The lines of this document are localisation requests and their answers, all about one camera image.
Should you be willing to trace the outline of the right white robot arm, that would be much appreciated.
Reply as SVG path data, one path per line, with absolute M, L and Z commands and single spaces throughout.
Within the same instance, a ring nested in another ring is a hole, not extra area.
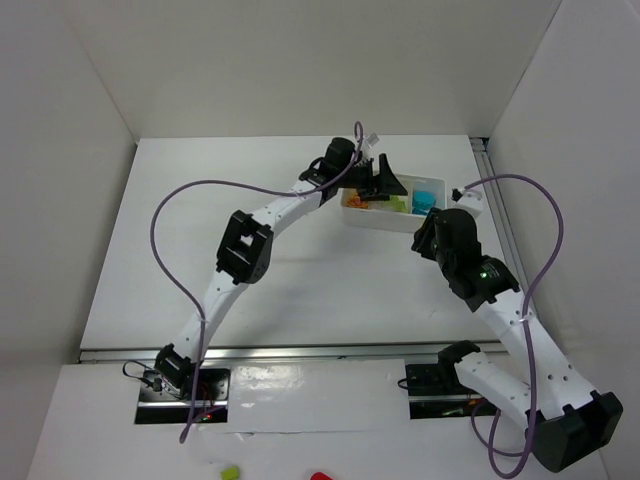
M 412 249 L 438 264 L 452 292 L 496 334 L 528 379 L 504 372 L 470 341 L 440 352 L 446 372 L 521 427 L 526 451 L 551 472 L 606 446 L 622 403 L 612 392 L 598 392 L 535 314 L 523 309 L 525 295 L 514 275 L 482 253 L 472 215 L 433 209 L 415 232 Z

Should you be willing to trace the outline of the orange green lego stack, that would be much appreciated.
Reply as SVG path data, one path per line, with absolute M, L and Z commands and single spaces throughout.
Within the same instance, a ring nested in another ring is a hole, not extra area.
M 354 193 L 345 200 L 345 206 L 347 208 L 366 210 L 369 208 L 369 203 L 362 200 L 357 193 Z

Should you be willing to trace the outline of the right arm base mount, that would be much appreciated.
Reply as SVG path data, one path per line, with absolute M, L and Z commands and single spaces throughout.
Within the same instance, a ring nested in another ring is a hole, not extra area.
M 411 420 L 493 416 L 496 407 L 477 392 L 449 382 L 436 364 L 407 364 L 405 377 L 397 381 L 408 394 Z

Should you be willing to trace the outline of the teal rounded lego piece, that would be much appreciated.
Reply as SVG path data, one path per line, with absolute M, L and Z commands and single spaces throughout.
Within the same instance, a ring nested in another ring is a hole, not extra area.
M 437 196 L 429 191 L 414 190 L 411 199 L 411 213 L 426 216 L 436 206 Z

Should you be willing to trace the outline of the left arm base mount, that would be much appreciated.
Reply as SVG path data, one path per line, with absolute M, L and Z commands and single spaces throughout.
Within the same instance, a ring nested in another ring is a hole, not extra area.
M 137 425 L 185 424 L 192 400 L 192 389 L 180 391 L 155 370 L 133 375 L 141 383 L 134 423 Z M 222 424 L 228 420 L 231 370 L 204 368 L 200 371 L 195 395 L 194 417 L 200 424 Z

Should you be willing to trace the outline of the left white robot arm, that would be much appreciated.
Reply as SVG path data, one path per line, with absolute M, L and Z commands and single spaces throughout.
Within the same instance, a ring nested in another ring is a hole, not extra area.
M 155 369 L 181 395 L 197 387 L 197 370 L 205 350 L 222 320 L 248 286 L 266 274 L 277 236 L 301 217 L 319 209 L 340 189 L 352 189 L 363 201 L 405 196 L 407 189 L 391 170 L 387 155 L 373 159 L 363 139 L 353 142 L 335 137 L 323 156 L 313 160 L 287 191 L 226 180 L 197 180 L 184 184 L 163 198 L 150 224 L 152 255 L 167 278 L 193 303 L 195 313 L 177 340 L 164 346 L 155 359 Z M 162 209 L 179 193 L 196 186 L 216 185 L 252 190 L 276 199 L 246 213 L 229 217 L 216 252 L 215 270 L 203 300 L 198 300 L 167 268 L 156 243 L 156 227 Z

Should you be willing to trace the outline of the green lego brick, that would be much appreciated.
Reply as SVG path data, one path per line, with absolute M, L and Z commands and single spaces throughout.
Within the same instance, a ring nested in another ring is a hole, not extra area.
M 391 196 L 387 201 L 384 202 L 384 208 L 391 212 L 396 213 L 404 213 L 408 212 L 408 207 L 406 202 L 397 196 Z

